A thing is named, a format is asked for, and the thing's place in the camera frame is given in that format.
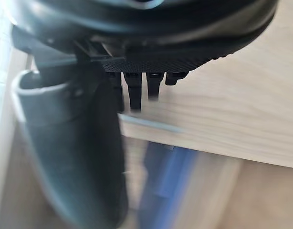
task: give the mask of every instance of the blue object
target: blue object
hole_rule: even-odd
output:
[[[138,210],[140,229],[171,228],[197,155],[195,150],[149,143],[144,160],[148,178]]]

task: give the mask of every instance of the wooden desk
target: wooden desk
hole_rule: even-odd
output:
[[[158,103],[147,100],[143,84],[142,113],[134,116],[182,132],[123,122],[124,135],[293,167],[293,0],[280,2],[273,23],[251,45],[176,86],[162,83]]]

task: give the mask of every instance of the wooden floor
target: wooden floor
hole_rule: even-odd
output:
[[[44,197],[15,135],[0,210],[0,229],[70,229]],[[135,211],[147,177],[147,142],[126,138],[130,212],[122,229],[138,229]],[[293,168],[200,152],[173,229],[293,229]]]

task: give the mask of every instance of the black plastic lever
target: black plastic lever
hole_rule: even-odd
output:
[[[176,85],[177,80],[181,80],[188,75],[189,72],[182,73],[167,73],[166,75],[166,85],[173,86]]]
[[[132,111],[141,110],[142,73],[124,73]]]
[[[164,73],[147,73],[147,96],[149,100],[158,100],[160,83],[164,78]]]
[[[124,111],[124,102],[123,102],[123,92],[122,92],[122,83],[121,83],[121,73],[106,73],[110,83],[113,86],[115,98],[117,101],[117,111]]]

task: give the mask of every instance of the light wood surface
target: light wood surface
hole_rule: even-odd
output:
[[[173,229],[216,229],[243,160],[199,152]]]
[[[133,116],[182,132],[123,122],[124,135],[293,167],[293,0],[280,2],[273,23],[251,45],[176,86],[162,83],[158,103],[147,100],[143,84],[142,113]]]
[[[293,229],[293,169],[245,161],[217,229]]]

